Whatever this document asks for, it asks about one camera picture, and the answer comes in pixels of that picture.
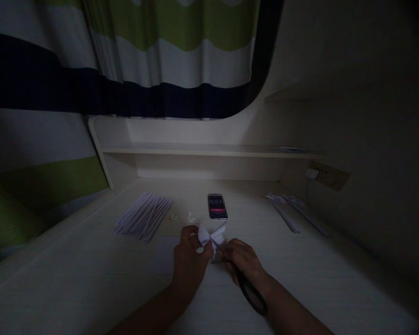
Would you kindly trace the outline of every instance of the curtain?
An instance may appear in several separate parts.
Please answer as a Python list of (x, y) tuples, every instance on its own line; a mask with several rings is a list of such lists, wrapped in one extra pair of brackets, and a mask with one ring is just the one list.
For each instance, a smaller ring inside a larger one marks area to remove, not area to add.
[(249, 100), (258, 13), (259, 0), (0, 1), (0, 107), (232, 116)]
[(0, 254), (108, 188), (82, 114), (208, 120), (250, 104), (282, 4), (0, 0)]

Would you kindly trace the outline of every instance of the scissor handle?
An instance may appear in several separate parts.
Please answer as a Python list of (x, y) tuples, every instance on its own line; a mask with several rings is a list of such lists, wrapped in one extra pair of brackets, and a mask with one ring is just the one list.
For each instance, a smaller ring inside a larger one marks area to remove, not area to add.
[[(242, 273), (239, 268), (233, 264), (233, 266), (236, 268), (237, 272), (237, 281), (239, 282), (239, 286), (241, 287), (242, 293), (247, 299), (247, 301), (250, 303), (250, 305), (254, 308), (255, 311), (257, 311), (260, 315), (266, 316), (267, 315), (267, 303), (265, 302), (262, 295), (259, 293), (259, 291), (256, 289), (256, 287), (253, 286), (253, 284), (245, 277), (245, 275)], [(248, 287), (250, 291), (256, 296), (256, 298), (259, 300), (259, 302), (262, 305), (262, 308), (256, 306), (254, 302), (251, 300), (250, 296), (247, 293), (247, 290), (245, 287)]]

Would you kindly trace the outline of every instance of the power socket panel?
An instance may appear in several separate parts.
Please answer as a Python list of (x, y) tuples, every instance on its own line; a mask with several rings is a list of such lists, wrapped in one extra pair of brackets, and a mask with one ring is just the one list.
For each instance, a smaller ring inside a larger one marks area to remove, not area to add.
[(310, 162), (309, 168), (319, 171), (318, 176), (315, 178), (316, 181), (336, 191), (340, 191), (343, 188), (343, 185), (347, 182), (350, 176), (347, 172), (337, 170), (333, 167), (320, 164), (315, 161)]

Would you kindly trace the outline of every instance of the person's left hand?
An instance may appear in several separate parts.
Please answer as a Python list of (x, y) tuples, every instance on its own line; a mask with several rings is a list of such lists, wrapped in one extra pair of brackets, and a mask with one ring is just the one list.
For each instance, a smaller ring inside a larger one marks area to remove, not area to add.
[(170, 285), (173, 294), (185, 304), (190, 304), (205, 275), (206, 267), (213, 255), (213, 246), (208, 242), (205, 250), (196, 252), (202, 245), (197, 235), (199, 228), (183, 227), (180, 243), (174, 248), (174, 277)]

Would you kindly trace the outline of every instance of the desk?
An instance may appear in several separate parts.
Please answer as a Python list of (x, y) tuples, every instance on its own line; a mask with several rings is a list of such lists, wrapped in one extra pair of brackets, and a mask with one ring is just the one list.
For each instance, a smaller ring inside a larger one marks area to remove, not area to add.
[[(174, 198), (151, 243), (113, 235), (115, 221), (145, 190)], [(408, 287), (335, 231), (326, 239), (298, 213), (293, 234), (261, 194), (277, 182), (138, 178), (109, 191), (0, 265), (0, 334), (103, 334), (170, 282), (148, 267), (160, 235), (179, 235), (187, 211), (209, 230), (207, 194), (222, 193), (226, 239), (256, 251), (264, 268), (336, 334), (412, 334), (419, 321), (388, 294)], [(170, 213), (181, 217), (166, 222)], [(382, 287), (378, 282), (385, 282)], [(271, 334), (219, 264), (208, 266), (171, 334)]]

